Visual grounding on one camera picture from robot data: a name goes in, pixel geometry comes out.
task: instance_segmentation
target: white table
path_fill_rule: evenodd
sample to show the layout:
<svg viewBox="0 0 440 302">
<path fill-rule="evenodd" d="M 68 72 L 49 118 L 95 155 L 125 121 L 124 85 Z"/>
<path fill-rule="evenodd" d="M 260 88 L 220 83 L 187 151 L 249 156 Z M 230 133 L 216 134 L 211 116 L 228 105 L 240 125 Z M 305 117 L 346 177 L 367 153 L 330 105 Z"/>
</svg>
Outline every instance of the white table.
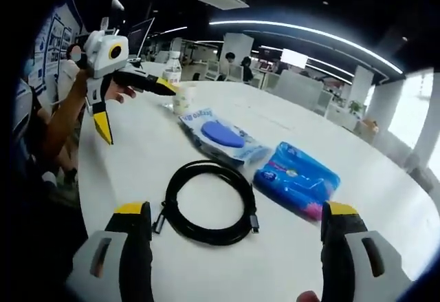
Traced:
<svg viewBox="0 0 440 302">
<path fill-rule="evenodd" d="M 123 105 L 108 102 L 115 144 L 107 145 L 89 116 L 82 123 L 79 188 L 89 234 L 107 225 L 113 209 L 148 200 L 153 211 L 176 170 L 204 158 L 193 148 L 166 101 L 140 94 Z M 402 255 L 411 279 L 439 247 L 439 214 L 428 195 L 379 151 L 319 115 L 242 83 L 200 82 L 196 103 L 264 144 L 287 141 L 334 170 L 342 183 L 334 200 L 354 206 L 370 230 L 378 230 Z M 156 301 L 295 301 L 305 290 L 322 293 L 320 228 L 254 191 L 261 230 L 228 247 L 200 246 L 168 222 L 154 235 Z M 207 228 L 233 224 L 239 195 L 215 177 L 202 175 L 179 193 L 179 207 Z"/>
</svg>

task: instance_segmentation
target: coiled cable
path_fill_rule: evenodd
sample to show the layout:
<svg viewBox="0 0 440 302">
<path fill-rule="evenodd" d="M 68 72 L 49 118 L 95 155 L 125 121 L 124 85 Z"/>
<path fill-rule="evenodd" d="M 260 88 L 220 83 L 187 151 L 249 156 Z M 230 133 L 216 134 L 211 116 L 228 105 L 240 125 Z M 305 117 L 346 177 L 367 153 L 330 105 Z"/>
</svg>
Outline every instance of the coiled cable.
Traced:
<svg viewBox="0 0 440 302">
<path fill-rule="evenodd" d="M 244 211 L 238 222 L 229 228 L 208 229 L 195 225 L 188 221 L 180 212 L 177 204 L 177 194 L 191 178 L 210 173 L 221 178 L 241 196 Z M 181 235 L 214 246 L 229 246 L 242 240 L 249 231 L 259 231 L 259 223 L 256 217 L 255 196 L 252 185 L 236 169 L 211 160 L 200 160 L 185 164 L 176 171 L 166 189 L 163 209 L 153 224 L 153 232 L 160 233 L 165 219 Z"/>
</svg>

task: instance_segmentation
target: plastic bottle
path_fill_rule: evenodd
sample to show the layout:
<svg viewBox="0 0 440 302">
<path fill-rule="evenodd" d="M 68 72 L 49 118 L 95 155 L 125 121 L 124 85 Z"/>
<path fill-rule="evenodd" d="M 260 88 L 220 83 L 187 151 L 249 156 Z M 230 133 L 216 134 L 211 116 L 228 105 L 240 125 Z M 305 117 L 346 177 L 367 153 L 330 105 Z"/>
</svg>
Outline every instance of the plastic bottle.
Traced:
<svg viewBox="0 0 440 302">
<path fill-rule="evenodd" d="M 180 52 L 170 51 L 170 58 L 166 62 L 163 78 L 169 83 L 177 85 L 182 77 L 182 67 L 179 62 Z"/>
</svg>

